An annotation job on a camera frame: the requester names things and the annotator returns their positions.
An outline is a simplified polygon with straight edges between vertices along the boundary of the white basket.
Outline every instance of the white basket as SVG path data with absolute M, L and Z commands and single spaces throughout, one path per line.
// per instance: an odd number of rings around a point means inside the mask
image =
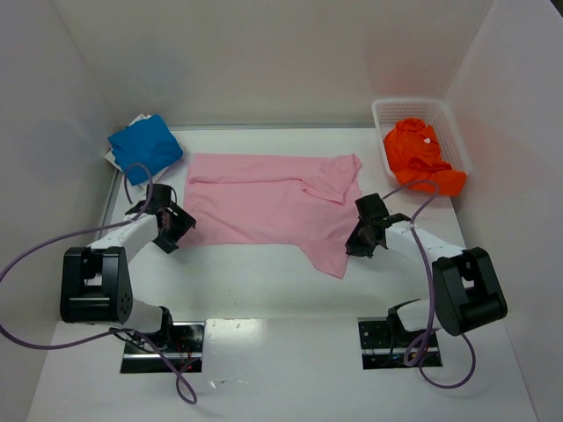
M 459 134 L 450 109 L 442 101 L 422 98 L 379 99 L 373 102 L 371 111 L 376 123 L 377 138 L 384 158 L 385 171 L 392 184 L 396 185 L 398 182 L 389 167 L 384 139 L 395 128 L 398 121 L 408 117 L 422 119 L 427 125 L 434 128 L 442 149 L 442 159 L 450 163 L 454 170 L 464 171 L 468 175 L 471 172 L 471 162 L 465 150 L 464 141 Z

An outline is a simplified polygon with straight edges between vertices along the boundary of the blue cloth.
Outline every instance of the blue cloth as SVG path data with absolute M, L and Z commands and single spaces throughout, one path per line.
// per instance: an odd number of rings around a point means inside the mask
M 115 162 L 124 171 L 131 164 L 141 163 L 147 166 L 151 175 L 155 175 L 184 155 L 165 121 L 157 114 L 137 121 L 108 139 L 113 147 Z M 128 178 L 133 186 L 149 179 L 140 167 L 131 169 Z

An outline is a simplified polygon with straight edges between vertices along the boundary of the crumpled orange fabric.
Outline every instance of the crumpled orange fabric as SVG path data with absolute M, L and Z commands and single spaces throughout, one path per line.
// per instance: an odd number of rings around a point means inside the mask
M 450 163 L 442 160 L 434 129 L 424 120 L 398 121 L 385 136 L 384 145 L 389 166 L 401 185 L 414 180 L 433 180 L 440 186 L 440 194 L 446 196 L 458 196 L 464 187 L 467 175 L 452 170 Z M 427 193 L 435 190 L 429 184 L 410 186 L 410 189 Z

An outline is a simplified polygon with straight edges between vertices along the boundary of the white wall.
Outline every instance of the white wall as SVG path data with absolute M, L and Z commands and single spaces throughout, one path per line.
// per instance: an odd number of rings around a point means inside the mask
M 548 0 L 495 0 L 447 98 L 474 165 L 458 220 L 493 256 L 539 419 L 559 421 L 563 18 Z
M 378 96 L 442 96 L 491 0 L 54 0 L 126 124 L 372 125 Z
M 0 1 L 0 55 L 4 267 L 40 240 L 99 222 L 112 174 L 100 156 L 116 122 L 50 2 Z M 70 244 L 36 253 L 0 286 L 0 321 L 13 333 L 50 342 Z M 45 355 L 0 338 L 0 420 L 26 420 Z

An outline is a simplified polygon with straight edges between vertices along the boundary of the pink garment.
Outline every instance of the pink garment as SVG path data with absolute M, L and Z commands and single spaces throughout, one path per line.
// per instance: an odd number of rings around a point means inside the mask
M 196 154 L 184 209 L 197 225 L 181 245 L 295 244 L 319 271 L 342 278 L 360 167 L 355 155 Z

